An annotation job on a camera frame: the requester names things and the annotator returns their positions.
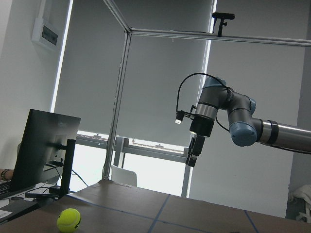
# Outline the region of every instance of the monitor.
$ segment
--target monitor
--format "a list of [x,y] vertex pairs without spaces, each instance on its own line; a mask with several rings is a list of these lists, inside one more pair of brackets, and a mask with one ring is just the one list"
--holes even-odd
[[10,192],[58,180],[62,167],[55,167],[65,158],[65,150],[61,150],[60,146],[65,146],[67,139],[76,139],[80,120],[78,117],[30,109]]

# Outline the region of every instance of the yellow tennis ball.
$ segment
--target yellow tennis ball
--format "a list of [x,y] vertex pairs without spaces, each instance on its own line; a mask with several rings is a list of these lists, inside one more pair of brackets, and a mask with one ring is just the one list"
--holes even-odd
[[62,233],[74,232],[81,222],[81,215],[76,209],[66,209],[62,211],[57,219],[57,227]]

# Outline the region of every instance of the white chair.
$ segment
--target white chair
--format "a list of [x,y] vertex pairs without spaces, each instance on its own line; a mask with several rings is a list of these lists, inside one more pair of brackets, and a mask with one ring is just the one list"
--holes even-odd
[[137,186],[137,175],[133,171],[111,165],[111,180],[117,183]]

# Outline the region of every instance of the table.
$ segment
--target table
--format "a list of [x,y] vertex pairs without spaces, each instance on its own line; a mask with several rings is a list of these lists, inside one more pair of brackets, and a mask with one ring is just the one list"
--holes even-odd
[[59,233],[67,208],[81,213],[76,233],[311,233],[311,224],[101,180],[0,225],[6,233]]
[[[32,189],[30,190],[25,190],[23,192],[20,192],[20,193],[17,193],[11,197],[22,197],[24,198],[25,200],[29,200],[29,201],[32,201],[33,199],[31,198],[25,198],[25,193],[26,192],[29,192],[29,193],[42,193],[43,191],[45,191],[46,188],[52,186],[52,184],[46,184],[46,183],[38,183],[35,187],[33,187]],[[3,200],[0,200],[0,208],[5,206],[5,205],[8,205],[9,204],[9,199],[11,197],[7,197]]]

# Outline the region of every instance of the black cable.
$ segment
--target black cable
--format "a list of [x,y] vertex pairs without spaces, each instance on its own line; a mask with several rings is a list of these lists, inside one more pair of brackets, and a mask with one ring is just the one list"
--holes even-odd
[[217,124],[218,124],[220,127],[222,127],[224,130],[229,131],[229,129],[227,129],[225,126],[223,126],[221,123],[219,123],[217,117],[216,117],[216,122],[217,122]]
[[216,21],[217,21],[217,19],[214,19],[214,25],[213,25],[213,32],[212,32],[212,34],[214,34],[214,32],[215,32],[215,24],[216,24]]
[[287,151],[290,151],[290,152],[301,153],[301,154],[311,154],[311,152],[307,152],[307,151],[303,151],[303,150],[295,150],[295,149],[289,149],[289,148],[273,146],[273,145],[266,145],[266,146],[270,146],[270,147],[281,149],[281,150],[287,150]]
[[105,158],[105,163],[102,169],[102,174],[104,173],[104,169],[105,169],[105,165],[107,163],[107,158],[108,158],[108,142],[109,142],[109,138],[107,139],[107,146],[106,146],[106,158]]
[[59,166],[52,166],[52,167],[55,168],[55,170],[56,170],[57,173],[58,173],[58,176],[59,176],[60,180],[62,180],[62,176],[60,175],[59,171],[57,170],[57,168],[58,168]]
[[46,191],[48,191],[50,189],[50,187],[46,187],[46,189],[42,192],[45,193]]
[[51,183],[51,182],[47,181],[47,184],[57,185],[57,182],[56,183]]
[[26,192],[24,192],[24,193],[18,194],[16,197],[18,197],[18,196],[20,196],[20,195],[23,195],[23,194],[25,194],[25,193],[29,193],[29,192],[31,192],[31,191],[37,190],[37,189],[41,189],[41,188],[47,188],[47,189],[48,189],[48,187],[44,187],[45,185],[46,185],[46,183],[44,183],[42,186],[40,186],[40,187],[38,187],[38,188],[34,188],[34,189],[28,190],[28,191],[26,191]]
[[73,169],[72,169],[72,171],[74,172],[74,174],[76,174],[76,175],[80,178],[80,180],[81,180],[83,183],[85,183],[85,181],[81,178],[81,176],[78,175],[78,173],[76,173]]
[[184,84],[184,82],[185,82],[188,78],[190,78],[190,77],[193,76],[193,75],[197,75],[197,74],[209,76],[209,77],[211,77],[211,78],[217,80],[223,87],[225,87],[226,89],[228,89],[228,87],[227,87],[226,85],[224,85],[218,78],[216,78],[216,77],[214,77],[214,76],[212,76],[212,75],[210,75],[210,74],[205,74],[205,73],[193,73],[193,74],[187,76],[187,77],[181,82],[181,84],[180,84],[180,86],[179,86],[178,93],[177,93],[176,112],[178,112],[179,92],[180,92],[180,89],[181,89],[182,84]]

